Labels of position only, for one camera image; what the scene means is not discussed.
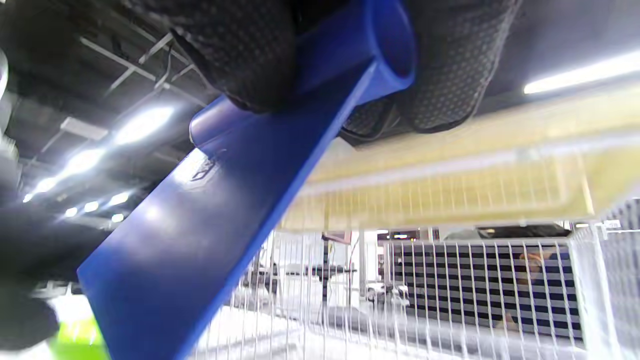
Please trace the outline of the person's right hand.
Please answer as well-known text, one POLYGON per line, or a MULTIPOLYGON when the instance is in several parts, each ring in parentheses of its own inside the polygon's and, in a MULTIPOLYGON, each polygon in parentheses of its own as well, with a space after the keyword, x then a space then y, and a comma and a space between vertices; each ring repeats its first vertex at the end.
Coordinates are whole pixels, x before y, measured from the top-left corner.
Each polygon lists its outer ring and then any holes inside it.
MULTIPOLYGON (((162 24, 206 82, 242 110, 283 105, 295 39, 349 0, 125 0, 162 24)), ((403 0, 416 37, 414 83, 357 106, 340 136, 371 142, 438 133, 472 118, 498 69, 520 0, 403 0)))

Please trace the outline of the person's left hand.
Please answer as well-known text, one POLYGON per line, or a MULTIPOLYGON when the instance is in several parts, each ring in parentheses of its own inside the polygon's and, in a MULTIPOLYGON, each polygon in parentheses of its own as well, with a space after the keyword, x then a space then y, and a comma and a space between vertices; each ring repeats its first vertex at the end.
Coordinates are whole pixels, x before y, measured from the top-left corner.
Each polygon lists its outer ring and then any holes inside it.
POLYGON ((38 284, 78 282, 78 267, 109 237, 110 231, 55 219, 33 204, 1 209, 0 348, 29 349, 54 337, 57 313, 34 296, 38 284))

